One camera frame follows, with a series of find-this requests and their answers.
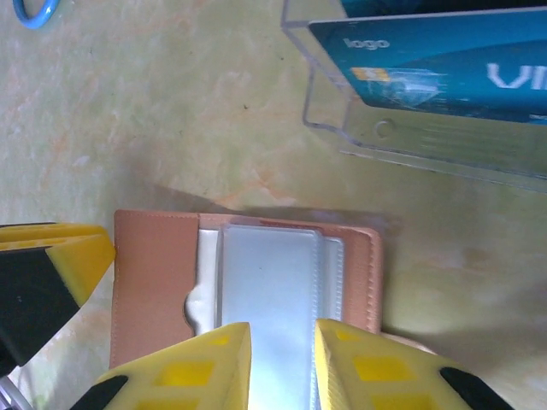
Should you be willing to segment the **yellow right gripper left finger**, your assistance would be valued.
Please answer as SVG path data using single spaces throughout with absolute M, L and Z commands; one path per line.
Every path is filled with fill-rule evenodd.
M 246 409 L 250 368 L 250 325 L 223 325 L 111 369 L 73 408 Z

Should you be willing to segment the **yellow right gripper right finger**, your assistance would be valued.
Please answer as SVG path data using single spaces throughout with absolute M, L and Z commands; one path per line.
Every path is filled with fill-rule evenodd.
M 334 319 L 315 322 L 323 409 L 510 409 L 453 360 Z

